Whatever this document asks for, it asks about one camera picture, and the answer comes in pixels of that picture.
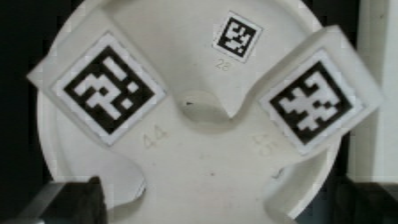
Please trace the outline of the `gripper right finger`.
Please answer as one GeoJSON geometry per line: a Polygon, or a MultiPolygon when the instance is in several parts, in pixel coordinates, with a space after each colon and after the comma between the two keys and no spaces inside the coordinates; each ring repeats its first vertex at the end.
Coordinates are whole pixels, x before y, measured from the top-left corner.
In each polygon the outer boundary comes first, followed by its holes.
{"type": "Polygon", "coordinates": [[[398,224],[398,184],[337,185],[330,224],[398,224]]]}

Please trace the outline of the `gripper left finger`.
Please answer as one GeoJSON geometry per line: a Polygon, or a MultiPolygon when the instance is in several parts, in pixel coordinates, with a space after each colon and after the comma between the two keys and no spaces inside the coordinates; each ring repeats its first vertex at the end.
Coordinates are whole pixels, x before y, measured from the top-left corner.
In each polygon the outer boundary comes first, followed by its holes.
{"type": "Polygon", "coordinates": [[[14,224],[108,224],[101,180],[49,182],[14,224]]]}

